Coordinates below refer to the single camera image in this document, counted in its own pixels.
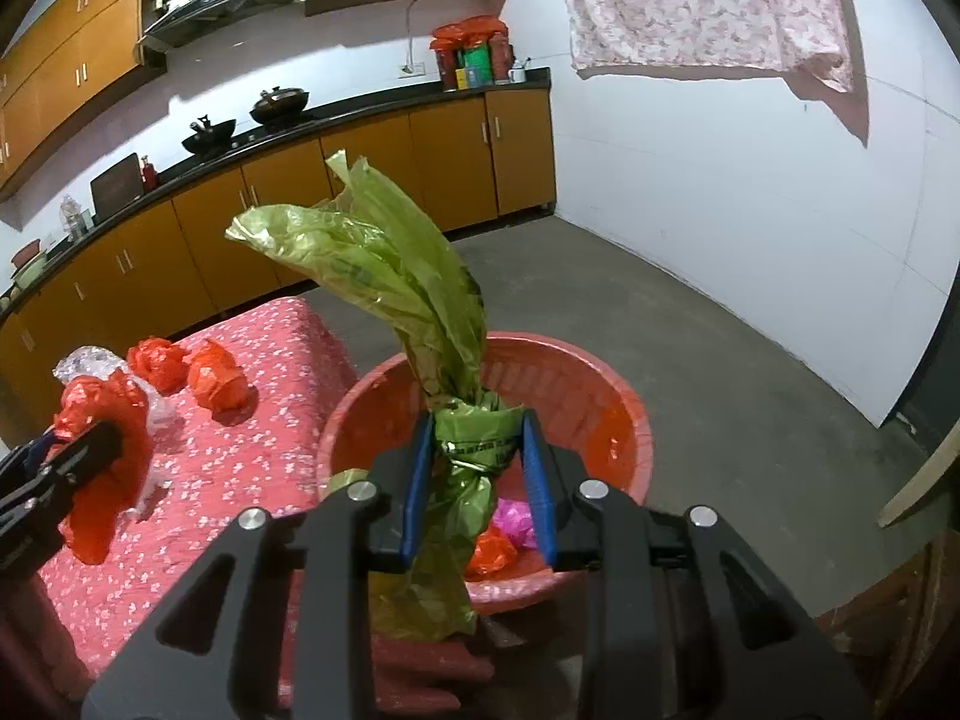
purple plastic bag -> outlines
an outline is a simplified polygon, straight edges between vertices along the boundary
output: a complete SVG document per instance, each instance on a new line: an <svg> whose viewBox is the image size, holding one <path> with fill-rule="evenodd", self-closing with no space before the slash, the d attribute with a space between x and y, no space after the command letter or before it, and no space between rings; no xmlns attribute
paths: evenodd
<svg viewBox="0 0 960 720"><path fill-rule="evenodd" d="M530 505L525 501L500 498L491 524L500 528L517 549L536 549L534 518L530 514Z"/></svg>

range hood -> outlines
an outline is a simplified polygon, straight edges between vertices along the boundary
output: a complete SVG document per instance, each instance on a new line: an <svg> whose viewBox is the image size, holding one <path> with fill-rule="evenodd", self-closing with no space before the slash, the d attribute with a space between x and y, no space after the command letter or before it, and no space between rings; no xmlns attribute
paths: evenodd
<svg viewBox="0 0 960 720"><path fill-rule="evenodd" d="M144 29L139 45L166 53L267 7L294 0L191 0Z"/></svg>

blue gripper pad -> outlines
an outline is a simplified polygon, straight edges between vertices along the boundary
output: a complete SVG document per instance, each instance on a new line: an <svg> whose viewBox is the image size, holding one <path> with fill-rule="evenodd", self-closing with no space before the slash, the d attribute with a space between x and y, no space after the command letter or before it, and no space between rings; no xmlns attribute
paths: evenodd
<svg viewBox="0 0 960 720"><path fill-rule="evenodd" d="M536 414L528 410L523 417L520 434L520 456L523 480L527 488L527 502L534 521L536 547L544 562L551 568L557 564L557 507L560 498L556 489L556 471L552 464L550 447L544 440Z"/></svg>
<svg viewBox="0 0 960 720"><path fill-rule="evenodd" d="M419 434L414 435L414 442L411 450L416 452L416 459L403 508L403 541L400 544L400 557L408 568L413 564L421 538L424 537L427 489L433 460L433 415L426 420Z"/></svg>

green plastic bag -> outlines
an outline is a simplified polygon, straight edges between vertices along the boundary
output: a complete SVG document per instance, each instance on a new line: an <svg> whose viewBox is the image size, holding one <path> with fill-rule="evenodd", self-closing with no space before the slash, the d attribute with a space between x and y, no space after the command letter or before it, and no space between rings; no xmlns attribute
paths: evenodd
<svg viewBox="0 0 960 720"><path fill-rule="evenodd" d="M337 199L248 209L227 237L309 276L397 333L434 413L436 451L424 543L406 574L371 573L371 625L424 641L473 632L463 573L496 508L493 479L517 449L523 410L506 408L480 384L483 298L437 226L366 159L347 167L341 151L328 165L346 187ZM356 471L344 474L331 488L357 478Z"/></svg>

white wall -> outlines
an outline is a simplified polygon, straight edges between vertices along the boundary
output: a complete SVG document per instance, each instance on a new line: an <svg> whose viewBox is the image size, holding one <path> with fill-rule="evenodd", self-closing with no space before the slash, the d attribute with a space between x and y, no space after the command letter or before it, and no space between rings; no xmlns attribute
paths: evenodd
<svg viewBox="0 0 960 720"><path fill-rule="evenodd" d="M862 143L779 79L579 79L563 0L421 1L416 60L439 23L498 8L553 71L558 213L724 304L872 422L920 359L960 259L960 67L920 0L854 0L870 93ZM168 57L169 73L90 124L0 205L0 258L59 229L64 191L130 153L162 170L201 114L238 119L263 87L310 103L403 83L404 2L302 18L293 4Z"/></svg>

